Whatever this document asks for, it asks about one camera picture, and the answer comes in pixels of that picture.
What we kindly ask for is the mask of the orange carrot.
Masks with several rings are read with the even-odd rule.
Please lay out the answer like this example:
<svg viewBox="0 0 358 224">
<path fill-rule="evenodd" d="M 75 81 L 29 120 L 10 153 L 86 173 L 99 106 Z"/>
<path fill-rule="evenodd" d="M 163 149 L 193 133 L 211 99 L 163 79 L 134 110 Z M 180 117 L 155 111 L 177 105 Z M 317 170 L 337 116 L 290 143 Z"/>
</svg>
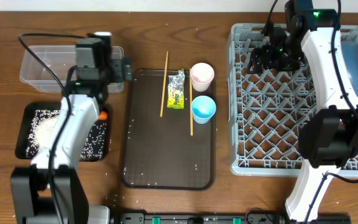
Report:
<svg viewBox="0 0 358 224">
<path fill-rule="evenodd" d="M 108 112 L 106 112 L 106 111 L 100 112 L 98 119 L 99 120 L 107 120 L 108 119 Z"/>
</svg>

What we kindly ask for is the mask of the foil snack wrapper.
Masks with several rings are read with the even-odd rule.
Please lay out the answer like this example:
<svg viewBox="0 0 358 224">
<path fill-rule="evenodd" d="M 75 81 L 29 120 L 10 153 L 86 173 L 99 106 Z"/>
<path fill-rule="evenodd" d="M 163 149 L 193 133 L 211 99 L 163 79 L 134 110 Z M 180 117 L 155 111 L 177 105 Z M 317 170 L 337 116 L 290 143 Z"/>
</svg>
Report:
<svg viewBox="0 0 358 224">
<path fill-rule="evenodd" d="M 178 71 L 177 75 L 168 76 L 168 100 L 167 108 L 183 109 L 185 107 L 184 102 L 184 84 L 185 84 L 185 72 L 184 69 Z"/>
</svg>

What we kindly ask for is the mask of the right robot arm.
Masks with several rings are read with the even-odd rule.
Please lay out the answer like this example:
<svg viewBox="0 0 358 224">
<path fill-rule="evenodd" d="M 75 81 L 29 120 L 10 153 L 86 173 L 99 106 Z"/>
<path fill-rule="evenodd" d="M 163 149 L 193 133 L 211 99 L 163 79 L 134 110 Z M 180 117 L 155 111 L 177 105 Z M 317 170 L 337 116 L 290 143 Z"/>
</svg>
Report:
<svg viewBox="0 0 358 224">
<path fill-rule="evenodd" d="M 253 74 L 295 71 L 306 60 L 316 91 L 316 114 L 298 136 L 301 170 L 278 222 L 316 222 L 330 182 L 358 153 L 358 96 L 342 53 L 340 18 L 338 8 L 316 9 L 310 0 L 289 0 L 286 28 L 268 19 L 262 33 L 269 43 L 250 55 L 247 71 Z"/>
</svg>

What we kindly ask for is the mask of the pile of white rice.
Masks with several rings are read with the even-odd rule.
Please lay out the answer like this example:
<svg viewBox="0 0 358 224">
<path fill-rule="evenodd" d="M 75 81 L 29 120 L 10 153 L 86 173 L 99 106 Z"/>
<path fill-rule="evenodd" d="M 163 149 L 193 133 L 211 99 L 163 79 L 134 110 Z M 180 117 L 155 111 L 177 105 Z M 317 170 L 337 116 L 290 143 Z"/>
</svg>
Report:
<svg viewBox="0 0 358 224">
<path fill-rule="evenodd" d="M 36 110 L 30 124 L 25 158 L 32 159 L 48 143 L 57 123 L 59 110 Z M 101 160 L 105 152 L 105 140 L 108 133 L 108 119 L 97 120 L 92 126 L 81 152 L 80 161 Z"/>
</svg>

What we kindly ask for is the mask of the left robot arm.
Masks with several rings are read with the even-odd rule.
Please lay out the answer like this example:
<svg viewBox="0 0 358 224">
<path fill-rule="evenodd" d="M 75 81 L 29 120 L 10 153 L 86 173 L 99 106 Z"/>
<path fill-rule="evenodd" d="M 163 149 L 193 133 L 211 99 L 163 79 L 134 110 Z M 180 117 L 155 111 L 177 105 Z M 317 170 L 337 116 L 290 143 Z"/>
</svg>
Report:
<svg viewBox="0 0 358 224">
<path fill-rule="evenodd" d="M 16 167 L 10 184 L 17 223 L 112 223 L 105 205 L 90 205 L 77 174 L 81 152 L 108 86 L 133 79 L 129 57 L 113 59 L 112 33 L 78 36 L 74 66 L 61 82 L 56 73 L 18 36 L 25 50 L 48 71 L 61 88 L 60 113 L 46 146 L 29 167 Z"/>
</svg>

